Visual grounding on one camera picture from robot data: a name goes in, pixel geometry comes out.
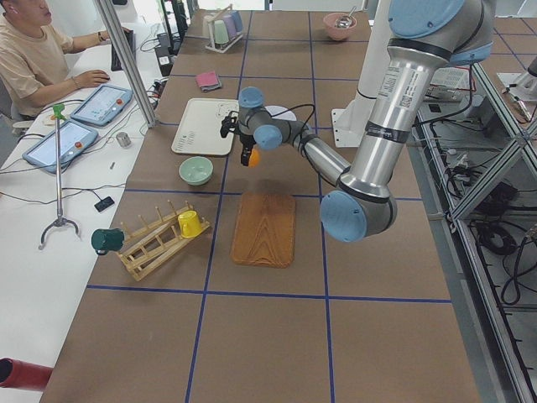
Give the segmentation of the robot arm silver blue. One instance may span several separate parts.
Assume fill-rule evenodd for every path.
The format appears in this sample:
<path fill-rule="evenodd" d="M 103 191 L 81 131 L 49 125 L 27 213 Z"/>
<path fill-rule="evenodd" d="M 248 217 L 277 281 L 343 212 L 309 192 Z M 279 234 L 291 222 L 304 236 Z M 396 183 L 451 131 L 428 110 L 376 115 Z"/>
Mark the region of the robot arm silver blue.
<path fill-rule="evenodd" d="M 321 201 L 321 221 L 335 239 L 354 242 L 387 230 L 397 216 L 388 188 L 435 72 L 485 60 L 493 46 L 494 1 L 393 1 L 386 21 L 390 58 L 353 162 L 306 123 L 273 118 L 257 87 L 238 95 L 242 164 L 254 146 L 290 144 L 336 189 Z"/>

